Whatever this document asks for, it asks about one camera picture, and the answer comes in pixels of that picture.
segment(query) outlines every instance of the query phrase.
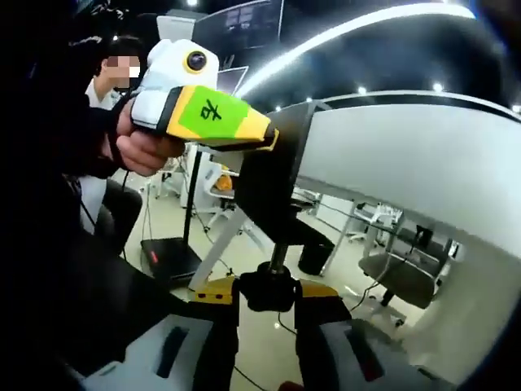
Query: camera lens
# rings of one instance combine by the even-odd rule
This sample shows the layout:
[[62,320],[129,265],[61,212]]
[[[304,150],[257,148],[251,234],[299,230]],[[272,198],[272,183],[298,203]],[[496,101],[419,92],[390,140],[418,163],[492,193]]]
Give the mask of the camera lens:
[[200,71],[206,65],[206,55],[200,51],[194,51],[188,55],[186,63],[190,69]]

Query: black ceiling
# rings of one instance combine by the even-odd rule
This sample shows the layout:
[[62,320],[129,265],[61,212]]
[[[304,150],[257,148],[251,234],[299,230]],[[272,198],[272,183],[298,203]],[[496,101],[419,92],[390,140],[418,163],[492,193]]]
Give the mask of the black ceiling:
[[[186,0],[118,1],[133,13],[165,13],[175,8],[206,14],[245,2],[199,0],[198,6],[189,7]],[[249,65],[251,76],[270,59],[321,31],[371,11],[413,2],[417,1],[285,0],[280,42],[238,53],[233,65]],[[468,5],[470,0],[459,3]],[[520,88],[504,54],[500,42],[476,20],[439,15],[390,20],[305,53],[246,99],[266,112],[307,96],[355,93],[358,86],[367,90],[431,90],[433,82],[439,81],[447,91],[510,106]]]

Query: black stand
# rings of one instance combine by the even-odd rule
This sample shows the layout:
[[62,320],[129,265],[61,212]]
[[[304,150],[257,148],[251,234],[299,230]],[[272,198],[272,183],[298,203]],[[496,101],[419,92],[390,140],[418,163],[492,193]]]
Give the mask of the black stand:
[[201,166],[202,154],[200,151],[197,151],[195,154],[186,204],[185,229],[182,238],[147,239],[141,242],[141,247],[147,257],[152,275],[166,288],[187,285],[201,264],[201,258],[190,247],[188,239],[190,236],[195,185],[199,167]]

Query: tiled floor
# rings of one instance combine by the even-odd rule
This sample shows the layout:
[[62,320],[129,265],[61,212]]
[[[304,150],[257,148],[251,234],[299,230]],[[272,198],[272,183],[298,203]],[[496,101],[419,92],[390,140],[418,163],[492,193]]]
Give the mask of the tiled floor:
[[[143,186],[146,179],[130,174],[127,182],[129,187],[138,189]],[[146,194],[144,194],[144,204],[147,202]],[[153,195],[149,197],[151,212],[151,232],[154,238],[163,238],[170,236],[182,236],[184,209],[179,206],[179,201],[173,196],[164,196],[155,199]],[[140,270],[140,241],[143,237],[149,236],[148,223],[143,225],[145,208],[142,209],[138,222],[132,232],[126,246],[128,261]],[[310,226],[318,229],[324,235],[328,236],[334,242],[337,240],[339,232],[330,228],[326,224],[318,221],[315,217],[307,214],[301,214],[301,219],[306,221]],[[202,216],[203,220],[208,220],[209,216]],[[218,222],[209,232],[213,239],[216,239],[224,226],[225,221]],[[262,235],[263,243],[268,248],[273,244]],[[192,219],[192,229],[190,231],[190,246],[201,256],[204,257],[212,244],[203,232],[200,222]],[[329,272],[324,277],[313,277],[302,273],[298,267],[301,248],[291,248],[287,255],[286,265],[290,269],[295,278],[304,278],[326,283],[337,289],[340,294],[345,292],[356,292],[361,294],[363,290],[374,281],[365,277],[357,266],[358,260],[362,254],[362,244],[350,244],[344,241],[339,250],[335,261],[333,262]],[[236,236],[231,245],[223,254],[222,260],[226,262],[236,274],[245,271],[255,270],[257,265],[268,259],[269,255],[264,255],[256,244],[247,236]],[[217,263],[212,272],[213,278],[224,276],[227,269]],[[186,299],[186,289],[181,288],[173,292],[180,298]],[[381,296],[383,289],[377,287],[371,291],[372,295]],[[346,306],[352,308],[356,302],[354,300],[345,299]],[[398,329],[394,328],[392,322],[386,314],[370,316],[370,312],[363,305],[353,311],[354,317],[364,318],[371,321],[376,327],[387,332],[389,335],[399,338],[401,334],[407,332],[408,327],[413,325],[421,315],[422,311],[407,305],[400,299],[393,299],[391,305],[405,314],[407,318],[406,325]],[[282,314],[282,321],[288,327],[293,327],[293,313]],[[268,390],[278,389],[278,386],[286,380],[292,380],[301,383],[300,370],[298,360],[295,354],[295,337],[279,327],[276,313],[255,313],[248,309],[244,300],[241,301],[241,314],[239,326],[240,348],[236,357],[236,365],[246,375],[257,382],[261,387]],[[232,377],[231,390],[255,390],[254,386],[248,383],[238,372],[234,371]]]

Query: monitor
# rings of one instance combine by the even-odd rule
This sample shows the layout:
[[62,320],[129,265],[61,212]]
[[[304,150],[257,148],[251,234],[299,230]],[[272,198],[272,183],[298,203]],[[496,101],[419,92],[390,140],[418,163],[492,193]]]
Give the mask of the monitor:
[[195,22],[192,41],[219,58],[278,42],[283,0],[256,0]]
[[240,67],[220,71],[217,75],[217,90],[229,95],[235,94],[244,79],[244,75],[246,75],[247,69],[248,67]]

